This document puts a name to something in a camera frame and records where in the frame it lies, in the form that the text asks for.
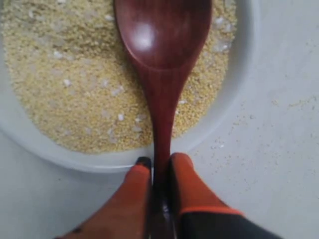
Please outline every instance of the white floor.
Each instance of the white floor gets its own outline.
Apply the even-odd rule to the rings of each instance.
[[[316,0],[261,0],[253,74],[218,130],[189,153],[224,201],[288,239],[319,237],[318,9]],[[2,239],[65,233],[97,210],[124,176],[60,168],[1,132],[0,154]]]

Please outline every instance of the red wooden spoon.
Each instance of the red wooden spoon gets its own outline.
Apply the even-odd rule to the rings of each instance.
[[[175,109],[208,35],[212,0],[115,0],[115,14],[151,113],[154,191],[163,209]]]

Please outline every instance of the white bowl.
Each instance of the white bowl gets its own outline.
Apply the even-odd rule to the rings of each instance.
[[[201,143],[219,125],[247,78],[256,52],[259,28],[257,0],[237,1],[238,31],[231,49],[229,70],[223,87],[206,116],[181,138],[172,151],[187,152]],[[10,86],[0,38],[0,129],[28,151],[66,168],[86,172],[127,171],[139,156],[152,156],[153,146],[118,153],[87,155],[67,150],[43,135],[30,121]]]

